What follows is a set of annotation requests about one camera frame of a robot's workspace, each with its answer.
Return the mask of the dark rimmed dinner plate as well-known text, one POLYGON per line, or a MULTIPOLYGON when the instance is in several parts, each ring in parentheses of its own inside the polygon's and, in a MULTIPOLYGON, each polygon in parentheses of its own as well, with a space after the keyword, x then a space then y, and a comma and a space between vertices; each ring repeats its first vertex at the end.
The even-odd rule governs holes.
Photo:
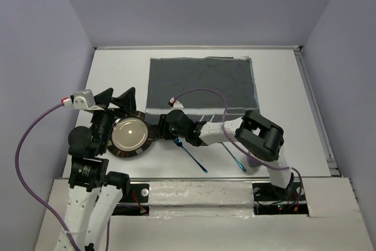
POLYGON ((154 139, 154 128, 145 121, 145 113, 136 111, 134 115, 115 120, 107 150, 118 158, 135 158, 145 153, 154 139))

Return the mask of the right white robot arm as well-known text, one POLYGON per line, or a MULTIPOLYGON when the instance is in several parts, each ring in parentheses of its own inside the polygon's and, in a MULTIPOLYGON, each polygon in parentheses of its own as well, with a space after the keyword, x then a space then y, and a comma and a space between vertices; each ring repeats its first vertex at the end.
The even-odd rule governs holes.
POLYGON ((294 176, 281 153, 284 131, 253 110, 234 120, 195 122, 180 109, 175 109, 160 115, 155 133, 159 139, 182 138, 195 147, 230 142, 258 165, 267 168, 270 192, 276 199, 284 199, 292 191, 294 176))

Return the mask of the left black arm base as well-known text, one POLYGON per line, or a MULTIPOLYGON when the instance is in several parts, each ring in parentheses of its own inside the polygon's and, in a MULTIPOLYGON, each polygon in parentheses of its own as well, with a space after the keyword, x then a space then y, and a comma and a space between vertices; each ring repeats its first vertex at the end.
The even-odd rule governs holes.
POLYGON ((149 214, 148 183, 131 183, 129 193, 116 205, 113 216, 147 216, 149 214))

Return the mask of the grey striped cloth placemat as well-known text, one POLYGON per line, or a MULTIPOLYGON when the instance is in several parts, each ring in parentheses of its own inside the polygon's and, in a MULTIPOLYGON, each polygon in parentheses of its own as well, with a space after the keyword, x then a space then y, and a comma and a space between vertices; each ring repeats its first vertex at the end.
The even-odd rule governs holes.
POLYGON ((260 110, 251 58, 205 57, 151 59, 146 122, 157 125, 176 98, 193 121, 232 120, 260 110))

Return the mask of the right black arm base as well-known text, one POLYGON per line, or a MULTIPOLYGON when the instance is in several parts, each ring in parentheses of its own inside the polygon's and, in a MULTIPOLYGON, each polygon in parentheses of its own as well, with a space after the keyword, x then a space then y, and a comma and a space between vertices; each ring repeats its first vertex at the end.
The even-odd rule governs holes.
POLYGON ((306 215, 308 205, 304 190, 294 182, 287 195, 278 194, 268 182, 253 183, 253 211, 256 216, 306 215))

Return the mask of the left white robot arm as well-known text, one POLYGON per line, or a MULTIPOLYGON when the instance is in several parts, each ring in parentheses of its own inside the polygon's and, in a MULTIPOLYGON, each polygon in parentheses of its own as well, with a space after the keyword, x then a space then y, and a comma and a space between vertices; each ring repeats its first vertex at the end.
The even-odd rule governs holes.
POLYGON ((109 88, 97 95, 86 89, 62 99, 92 114, 90 126, 78 126, 68 136, 71 156, 68 204, 55 250, 96 250, 111 214, 118 203, 129 197, 129 175, 108 172, 107 150, 115 119, 136 111, 136 89, 131 87, 114 98, 109 88))

